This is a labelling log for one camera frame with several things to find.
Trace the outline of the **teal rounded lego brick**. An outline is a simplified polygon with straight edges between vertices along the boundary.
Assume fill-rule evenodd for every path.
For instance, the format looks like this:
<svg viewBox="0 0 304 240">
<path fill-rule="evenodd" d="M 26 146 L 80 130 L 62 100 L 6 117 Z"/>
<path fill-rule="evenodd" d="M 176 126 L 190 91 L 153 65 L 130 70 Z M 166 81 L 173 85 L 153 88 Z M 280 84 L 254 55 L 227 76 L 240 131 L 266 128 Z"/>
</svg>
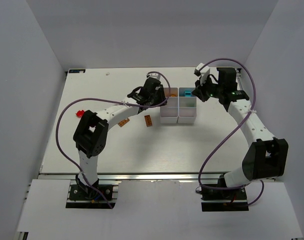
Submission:
<svg viewBox="0 0 304 240">
<path fill-rule="evenodd" d="M 184 97 L 191 97 L 192 96 L 192 92 L 189 90 L 185 90 L 184 91 Z"/>
</svg>

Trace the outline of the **small red lego piece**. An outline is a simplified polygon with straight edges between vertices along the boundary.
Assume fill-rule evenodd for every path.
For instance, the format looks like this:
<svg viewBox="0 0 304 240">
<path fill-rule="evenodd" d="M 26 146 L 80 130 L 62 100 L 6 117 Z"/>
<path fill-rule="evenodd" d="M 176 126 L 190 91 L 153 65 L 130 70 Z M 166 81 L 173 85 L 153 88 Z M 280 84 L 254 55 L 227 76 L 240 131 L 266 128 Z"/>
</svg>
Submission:
<svg viewBox="0 0 304 240">
<path fill-rule="evenodd" d="M 84 110 L 79 110 L 77 113 L 76 113 L 76 116 L 78 118 L 81 118 L 83 115 L 84 115 L 85 111 Z"/>
</svg>

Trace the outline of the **lime green small lego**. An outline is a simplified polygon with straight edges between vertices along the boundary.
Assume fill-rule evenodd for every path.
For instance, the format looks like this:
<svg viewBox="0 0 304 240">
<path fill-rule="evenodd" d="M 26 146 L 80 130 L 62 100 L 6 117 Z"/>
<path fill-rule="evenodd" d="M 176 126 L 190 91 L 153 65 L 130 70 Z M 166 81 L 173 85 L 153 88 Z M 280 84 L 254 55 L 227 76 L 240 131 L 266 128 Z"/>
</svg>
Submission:
<svg viewBox="0 0 304 240">
<path fill-rule="evenodd" d="M 190 108 L 193 108 L 195 106 L 195 102 L 194 101 L 186 101 L 184 102 L 184 106 L 185 107 L 190 107 Z"/>
</svg>

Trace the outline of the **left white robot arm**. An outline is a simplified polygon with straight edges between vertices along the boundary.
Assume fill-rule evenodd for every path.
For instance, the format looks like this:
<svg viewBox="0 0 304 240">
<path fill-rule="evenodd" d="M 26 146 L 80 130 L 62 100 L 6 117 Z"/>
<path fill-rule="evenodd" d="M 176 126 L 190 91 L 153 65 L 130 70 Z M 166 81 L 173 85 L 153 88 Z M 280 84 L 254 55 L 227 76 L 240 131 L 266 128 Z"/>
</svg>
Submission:
<svg viewBox="0 0 304 240">
<path fill-rule="evenodd" d="M 90 193 L 91 187 L 98 187 L 98 155 L 105 148 L 108 131 L 121 121 L 140 114 L 147 106 L 158 105 L 164 100 L 165 93 L 160 75 L 152 73 L 147 76 L 144 86 L 135 88 L 120 105 L 116 104 L 98 112 L 87 110 L 83 114 L 73 140 L 82 169 L 76 177 L 76 182 L 85 193 Z"/>
</svg>

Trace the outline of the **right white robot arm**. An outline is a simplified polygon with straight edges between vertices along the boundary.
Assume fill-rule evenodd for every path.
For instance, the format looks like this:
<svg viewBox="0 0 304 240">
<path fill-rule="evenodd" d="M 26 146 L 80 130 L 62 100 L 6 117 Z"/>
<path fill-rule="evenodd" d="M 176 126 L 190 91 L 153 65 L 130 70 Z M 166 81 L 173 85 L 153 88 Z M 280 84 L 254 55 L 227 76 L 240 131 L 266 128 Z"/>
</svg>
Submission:
<svg viewBox="0 0 304 240">
<path fill-rule="evenodd" d="M 218 99 L 226 112 L 233 117 L 246 138 L 249 149 L 239 168 L 220 176 L 215 190 L 234 190 L 255 180 L 281 177 L 285 172 L 289 145 L 285 139 L 276 138 L 252 109 L 254 101 L 244 90 L 238 89 L 237 72 L 232 67 L 217 68 L 218 77 L 210 68 L 199 64 L 194 74 L 198 76 L 192 94 L 202 102 Z"/>
</svg>

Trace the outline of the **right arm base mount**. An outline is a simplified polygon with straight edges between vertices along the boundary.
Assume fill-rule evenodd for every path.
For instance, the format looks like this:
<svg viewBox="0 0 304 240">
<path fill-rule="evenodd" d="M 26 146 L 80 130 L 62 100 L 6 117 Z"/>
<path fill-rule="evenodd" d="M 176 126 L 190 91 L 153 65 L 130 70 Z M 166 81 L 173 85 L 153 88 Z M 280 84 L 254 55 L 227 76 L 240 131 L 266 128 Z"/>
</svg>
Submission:
<svg viewBox="0 0 304 240">
<path fill-rule="evenodd" d="M 247 212 L 247 194 L 244 188 L 213 190 L 198 186 L 195 192 L 201 195 L 202 212 Z"/>
</svg>

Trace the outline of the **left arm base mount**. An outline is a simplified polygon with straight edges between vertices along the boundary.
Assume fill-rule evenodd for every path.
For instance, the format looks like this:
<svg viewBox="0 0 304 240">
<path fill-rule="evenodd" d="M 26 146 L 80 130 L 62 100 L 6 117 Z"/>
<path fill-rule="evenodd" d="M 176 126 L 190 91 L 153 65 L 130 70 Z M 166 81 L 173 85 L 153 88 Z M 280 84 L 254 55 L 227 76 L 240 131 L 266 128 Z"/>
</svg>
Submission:
<svg viewBox="0 0 304 240">
<path fill-rule="evenodd" d="M 68 189 L 65 208 L 67 209 L 101 209 L 111 210 L 115 207 L 118 196 L 118 185 L 100 184 L 99 190 L 107 201 L 98 192 L 91 190 L 87 194 L 76 183 L 71 183 Z"/>
</svg>

